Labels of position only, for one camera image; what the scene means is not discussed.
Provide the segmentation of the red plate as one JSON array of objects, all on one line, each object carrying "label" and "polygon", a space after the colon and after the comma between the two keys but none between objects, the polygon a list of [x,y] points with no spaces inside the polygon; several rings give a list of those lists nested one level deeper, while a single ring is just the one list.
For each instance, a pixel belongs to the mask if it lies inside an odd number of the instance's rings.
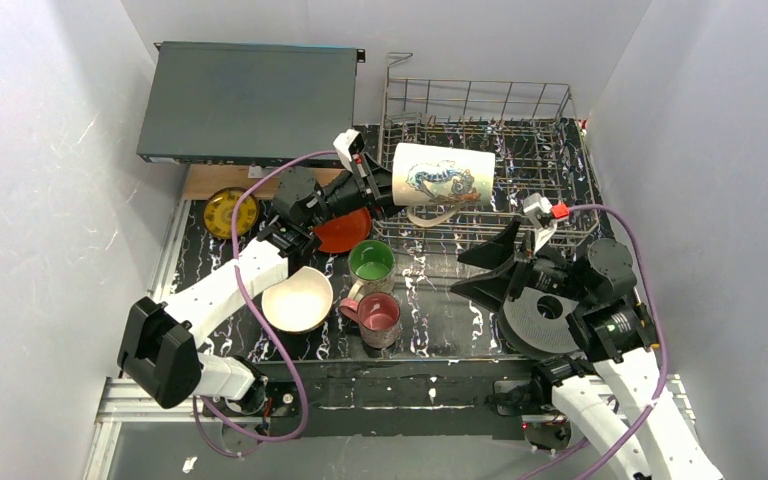
[{"label": "red plate", "polygon": [[318,250],[328,254],[350,252],[368,238],[371,223],[369,212],[365,208],[360,208],[315,227],[313,233],[321,241]]}]

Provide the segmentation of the cream seahorse mug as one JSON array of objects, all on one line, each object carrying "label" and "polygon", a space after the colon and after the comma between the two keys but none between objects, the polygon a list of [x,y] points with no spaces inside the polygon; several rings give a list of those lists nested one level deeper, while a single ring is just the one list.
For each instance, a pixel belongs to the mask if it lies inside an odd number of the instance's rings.
[{"label": "cream seahorse mug", "polygon": [[492,203],[495,167],[492,152],[402,142],[392,162],[393,201],[414,225],[437,226]]}]

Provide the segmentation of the white floral bowl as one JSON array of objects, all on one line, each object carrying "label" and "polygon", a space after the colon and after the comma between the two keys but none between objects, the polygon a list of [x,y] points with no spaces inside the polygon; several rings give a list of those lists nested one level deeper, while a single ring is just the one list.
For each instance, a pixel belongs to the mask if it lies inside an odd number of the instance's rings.
[{"label": "white floral bowl", "polygon": [[334,299],[329,279],[312,267],[303,267],[261,295],[267,322],[286,333],[301,334],[318,328]]}]

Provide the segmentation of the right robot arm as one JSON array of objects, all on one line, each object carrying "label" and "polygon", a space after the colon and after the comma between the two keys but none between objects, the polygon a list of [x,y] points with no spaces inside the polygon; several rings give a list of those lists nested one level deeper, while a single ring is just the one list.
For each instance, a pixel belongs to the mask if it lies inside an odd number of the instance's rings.
[{"label": "right robot arm", "polygon": [[604,467],[618,479],[722,478],[666,387],[666,347],[654,308],[636,294],[642,271],[629,248],[601,238],[569,261],[538,233],[519,242],[522,223],[463,252],[459,262],[483,272],[452,290],[508,321],[527,291],[572,301],[565,320],[582,359],[539,362],[523,396],[555,407],[598,451],[582,478]]}]

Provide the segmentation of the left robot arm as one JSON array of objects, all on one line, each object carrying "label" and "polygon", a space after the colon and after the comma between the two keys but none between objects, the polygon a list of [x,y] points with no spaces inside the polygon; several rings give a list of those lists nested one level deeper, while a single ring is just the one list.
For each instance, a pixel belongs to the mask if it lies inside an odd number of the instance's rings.
[{"label": "left robot arm", "polygon": [[391,171],[366,154],[326,186],[299,160],[276,172],[272,216],[234,259],[162,302],[143,297],[129,311],[116,363],[164,409],[191,396],[240,402],[263,389],[264,377],[243,358],[201,353],[207,337],[246,298],[308,265],[321,244],[314,228],[358,209],[378,218],[401,210]]}]

